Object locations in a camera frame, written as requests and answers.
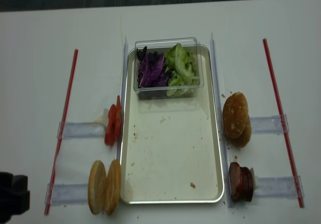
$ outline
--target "metal tray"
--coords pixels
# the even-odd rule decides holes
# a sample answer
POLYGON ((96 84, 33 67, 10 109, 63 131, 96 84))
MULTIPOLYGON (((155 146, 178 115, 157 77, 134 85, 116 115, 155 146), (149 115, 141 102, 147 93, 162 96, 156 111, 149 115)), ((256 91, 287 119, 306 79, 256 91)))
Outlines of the metal tray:
POLYGON ((138 100, 134 50, 128 55, 120 149, 125 203, 210 203, 224 194, 210 54, 200 48, 204 86, 187 98, 138 100))

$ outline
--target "white table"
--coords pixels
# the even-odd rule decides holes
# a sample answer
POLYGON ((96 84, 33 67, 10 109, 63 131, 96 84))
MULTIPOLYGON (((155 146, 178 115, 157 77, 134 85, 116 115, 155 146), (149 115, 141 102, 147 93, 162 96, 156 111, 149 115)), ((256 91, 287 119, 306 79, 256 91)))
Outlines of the white table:
MULTIPOLYGON (((0 13, 0 171, 29 177, 31 208, 12 223, 304 223, 321 217, 321 0, 264 0, 151 7, 0 13), (305 209, 214 205, 125 205, 111 216, 93 216, 88 206, 51 207, 44 199, 56 150, 58 122, 73 52, 85 84, 104 77, 106 107, 120 90, 122 47, 135 41, 196 37, 217 60, 237 61, 239 44, 267 38, 290 139, 305 192, 305 209)), ((79 121, 99 111, 89 109, 79 121)))

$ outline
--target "purple cabbage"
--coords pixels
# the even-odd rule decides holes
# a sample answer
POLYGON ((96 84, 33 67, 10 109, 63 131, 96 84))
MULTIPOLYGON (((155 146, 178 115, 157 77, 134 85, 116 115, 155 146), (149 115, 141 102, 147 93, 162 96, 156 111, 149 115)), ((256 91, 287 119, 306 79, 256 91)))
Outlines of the purple cabbage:
POLYGON ((146 54, 147 47, 137 52, 139 59, 138 86, 139 87, 165 87, 172 76, 173 69, 166 71, 166 61, 163 53, 146 54))

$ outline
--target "white surface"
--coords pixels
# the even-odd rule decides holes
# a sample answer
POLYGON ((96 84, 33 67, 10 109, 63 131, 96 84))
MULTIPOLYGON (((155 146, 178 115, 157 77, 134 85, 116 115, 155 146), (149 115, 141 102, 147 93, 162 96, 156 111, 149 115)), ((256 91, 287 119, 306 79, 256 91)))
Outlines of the white surface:
POLYGON ((31 191, 30 210, 14 216, 11 222, 314 222, 321 215, 320 9, 321 0, 267 0, 1 13, 0 166, 1 171, 28 175, 31 191), (221 65, 237 63, 240 58, 255 61, 253 56, 258 52, 265 62, 262 39, 267 38, 306 208, 275 205, 227 209, 223 198, 207 205, 121 204, 111 217, 93 216, 87 206, 69 205, 53 207, 45 217, 45 193, 74 49, 79 49, 79 55, 72 94, 78 108, 70 109, 68 117, 87 121, 97 118, 104 107, 116 100, 125 36, 129 49, 139 40, 186 36, 194 36, 209 46, 211 32, 221 65), (77 75, 77 71, 86 75, 77 75), (101 98, 99 106, 91 106, 90 100, 81 95, 81 86, 93 77, 101 78, 101 84, 92 89, 101 98))
POLYGON ((128 133, 121 159, 125 202, 216 202, 222 197, 209 52, 203 54, 199 59, 204 86, 196 97, 138 100, 131 52, 125 104, 128 133))

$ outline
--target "plastic container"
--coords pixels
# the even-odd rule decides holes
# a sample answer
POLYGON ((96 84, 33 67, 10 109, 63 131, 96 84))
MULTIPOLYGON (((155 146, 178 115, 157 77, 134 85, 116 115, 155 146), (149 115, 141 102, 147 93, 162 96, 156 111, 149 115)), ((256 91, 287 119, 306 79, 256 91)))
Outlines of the plastic container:
POLYGON ((156 99, 156 98, 173 98, 173 97, 193 97, 197 94, 197 89, 204 85, 202 76, 202 59, 200 54, 200 45, 196 38, 180 38, 180 39, 167 39, 156 41, 140 41, 135 44, 135 69, 134 69, 134 82, 133 88, 137 94, 138 99, 156 99), (138 83, 138 67, 139 59, 137 52, 142 51, 147 47, 147 54, 157 51, 165 53, 169 51, 173 46, 180 43, 185 51, 192 51, 195 63, 196 63, 196 76, 198 79, 194 79, 191 85, 183 86, 166 86, 166 87, 139 87, 138 83))

